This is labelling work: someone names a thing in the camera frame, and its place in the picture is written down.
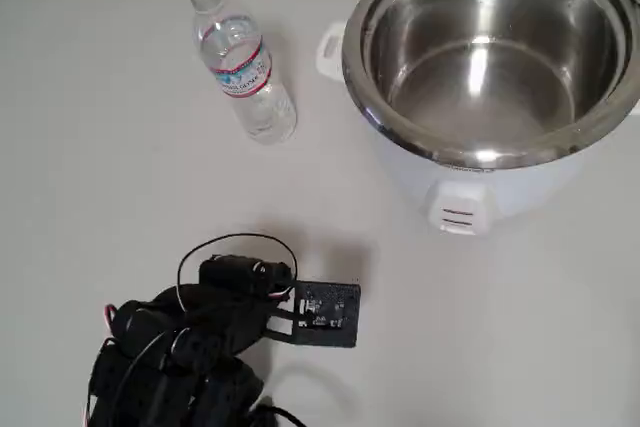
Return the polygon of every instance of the plastic water bottle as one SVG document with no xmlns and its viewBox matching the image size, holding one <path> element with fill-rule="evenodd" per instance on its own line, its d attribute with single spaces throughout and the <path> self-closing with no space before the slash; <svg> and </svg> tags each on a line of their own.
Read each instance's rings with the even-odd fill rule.
<svg viewBox="0 0 640 427">
<path fill-rule="evenodd" d="M 225 0 L 191 0 L 200 57 L 251 138 L 262 144 L 285 140 L 296 110 L 273 69 L 271 54 L 250 15 Z"/>
</svg>

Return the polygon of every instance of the circuit board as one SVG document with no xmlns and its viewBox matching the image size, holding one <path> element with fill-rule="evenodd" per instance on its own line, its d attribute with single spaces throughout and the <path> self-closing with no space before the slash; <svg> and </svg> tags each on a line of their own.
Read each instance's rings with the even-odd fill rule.
<svg viewBox="0 0 640 427">
<path fill-rule="evenodd" d="M 329 282 L 298 282 L 295 309 L 308 321 L 295 322 L 298 345 L 355 347 L 360 312 L 360 286 Z"/>
</svg>

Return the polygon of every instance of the bottle label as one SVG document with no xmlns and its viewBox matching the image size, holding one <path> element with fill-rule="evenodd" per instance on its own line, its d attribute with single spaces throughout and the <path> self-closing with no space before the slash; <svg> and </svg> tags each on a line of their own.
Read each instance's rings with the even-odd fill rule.
<svg viewBox="0 0 640 427">
<path fill-rule="evenodd" d="M 211 69 L 222 91 L 231 97 L 249 97 L 266 85 L 271 77 L 271 54 L 260 45 L 251 56 L 231 70 Z"/>
</svg>

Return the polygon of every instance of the black wire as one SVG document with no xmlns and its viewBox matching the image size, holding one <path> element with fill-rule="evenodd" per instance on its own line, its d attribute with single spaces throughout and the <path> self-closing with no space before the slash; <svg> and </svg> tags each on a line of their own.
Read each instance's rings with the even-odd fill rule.
<svg viewBox="0 0 640 427">
<path fill-rule="evenodd" d="M 131 374 L 133 373 L 133 369 L 135 369 L 136 365 L 138 365 L 138 362 L 140 362 L 140 359 L 142 359 L 142 357 L 144 357 L 144 355 L 147 352 L 149 352 L 151 347 L 153 347 L 162 337 L 164 337 L 169 332 L 171 331 L 165 330 L 164 332 L 160 332 L 153 339 L 151 339 L 151 341 L 149 341 L 149 343 L 145 346 L 145 348 L 142 349 L 140 353 L 134 357 L 134 359 L 129 364 L 129 367 L 127 367 L 127 370 L 125 370 L 124 375 L 122 376 L 122 380 L 120 381 L 120 383 L 118 384 L 118 387 L 116 388 L 116 392 L 113 396 L 113 400 L 111 401 L 111 408 L 109 412 L 109 421 L 107 422 L 107 427 L 113 426 L 113 419 L 116 416 L 116 408 L 118 407 L 118 401 L 120 400 L 120 397 L 122 397 L 122 392 L 124 392 L 124 386 L 126 385 L 127 380 L 129 380 L 129 377 L 131 377 Z"/>
<path fill-rule="evenodd" d="M 281 417 L 284 417 L 285 419 L 287 419 L 289 422 L 291 422 L 293 425 L 295 425 L 296 427 L 307 427 L 306 425 L 304 425 L 304 423 L 298 419 L 295 415 L 293 415 L 291 412 L 281 409 L 280 407 L 276 407 L 275 405 L 259 405 L 256 407 L 255 413 L 259 413 L 259 412 L 273 412 L 276 415 L 279 415 Z"/>
<path fill-rule="evenodd" d="M 207 240 L 206 242 L 194 247 L 193 249 L 191 249 L 180 261 L 180 264 L 178 265 L 178 275 L 177 275 L 177 279 L 176 279 L 176 297 L 178 298 L 178 303 L 180 304 L 180 307 L 182 307 L 182 310 L 184 312 L 186 312 L 186 308 L 184 306 L 184 303 L 182 302 L 182 297 L 180 295 L 180 287 L 181 285 L 181 281 L 180 281 L 180 276 L 182 274 L 182 267 L 184 267 L 185 262 L 187 261 L 187 259 L 189 259 L 189 257 L 191 257 L 194 253 L 196 253 L 198 250 L 207 247 L 211 244 L 215 244 L 216 242 L 220 242 L 222 240 L 226 240 L 226 239 L 230 239 L 233 237 L 257 237 L 260 239 L 267 239 L 267 240 L 272 240 L 278 244 L 280 244 L 282 247 L 284 247 L 287 252 L 289 252 L 289 255 L 291 255 L 291 259 L 293 260 L 293 269 L 294 269 L 294 273 L 293 273 L 293 280 L 291 282 L 291 285 L 289 287 L 287 287 L 287 289 L 282 293 L 282 296 L 284 297 L 285 295 L 287 295 L 289 292 L 291 292 L 291 289 L 293 289 L 293 286 L 296 283 L 296 280 L 298 280 L 298 259 L 296 258 L 296 254 L 293 253 L 293 250 L 291 250 L 291 247 L 289 247 L 287 244 L 285 244 L 282 240 L 278 239 L 277 237 L 274 237 L 272 235 L 267 235 L 267 234 L 258 234 L 255 232 L 239 232 L 236 234 L 226 234 L 226 235 L 222 235 L 220 237 L 216 237 L 214 239 L 211 240 Z"/>
<path fill-rule="evenodd" d="M 93 368 L 91 369 L 91 377 L 89 377 L 89 384 L 87 386 L 87 404 L 84 409 L 84 422 L 86 425 L 89 425 L 89 409 L 91 408 L 91 380 L 93 379 L 93 374 L 95 374 L 96 364 L 98 363 L 98 358 L 100 358 L 100 354 L 102 353 L 102 349 L 104 349 L 109 342 L 115 342 L 116 339 L 113 337 L 107 337 L 102 342 L 100 346 L 100 350 L 98 351 L 98 355 L 96 355 L 96 361 L 93 363 Z"/>
</svg>

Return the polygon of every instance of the stainless steel inner pot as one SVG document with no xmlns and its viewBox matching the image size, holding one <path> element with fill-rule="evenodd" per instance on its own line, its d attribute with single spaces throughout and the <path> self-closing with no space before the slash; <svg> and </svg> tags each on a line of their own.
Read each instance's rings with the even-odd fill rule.
<svg viewBox="0 0 640 427">
<path fill-rule="evenodd" d="M 536 165 L 613 130 L 640 98 L 633 0 L 361 0 L 343 42 L 354 101 L 440 163 Z"/>
</svg>

